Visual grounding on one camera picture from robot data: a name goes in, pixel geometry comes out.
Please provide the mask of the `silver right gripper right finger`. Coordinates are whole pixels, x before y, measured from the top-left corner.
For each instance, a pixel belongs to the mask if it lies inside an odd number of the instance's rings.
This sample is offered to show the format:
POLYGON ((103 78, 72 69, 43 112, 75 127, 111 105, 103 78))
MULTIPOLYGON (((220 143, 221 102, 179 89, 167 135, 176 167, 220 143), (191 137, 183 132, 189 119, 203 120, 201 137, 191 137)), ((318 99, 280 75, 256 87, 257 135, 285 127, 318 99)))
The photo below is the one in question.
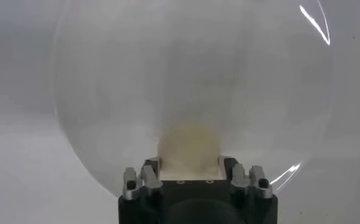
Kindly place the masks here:
POLYGON ((273 197, 272 185, 261 166, 252 166, 247 173, 237 159, 229 156, 220 156, 219 166, 221 176, 230 182, 234 190, 265 200, 273 197))

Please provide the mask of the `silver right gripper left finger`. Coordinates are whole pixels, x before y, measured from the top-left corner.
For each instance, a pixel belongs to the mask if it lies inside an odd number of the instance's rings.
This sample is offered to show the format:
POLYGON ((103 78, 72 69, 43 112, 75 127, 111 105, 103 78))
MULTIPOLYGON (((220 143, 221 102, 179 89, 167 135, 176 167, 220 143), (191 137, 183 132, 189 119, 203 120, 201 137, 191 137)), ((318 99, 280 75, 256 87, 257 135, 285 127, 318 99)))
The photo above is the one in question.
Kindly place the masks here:
POLYGON ((122 196, 125 200, 136 200, 140 198, 142 189, 147 195, 160 192, 163 182, 160 176, 160 159, 154 157, 145 160, 140 173, 137 174, 133 167, 127 167, 123 173, 122 196))

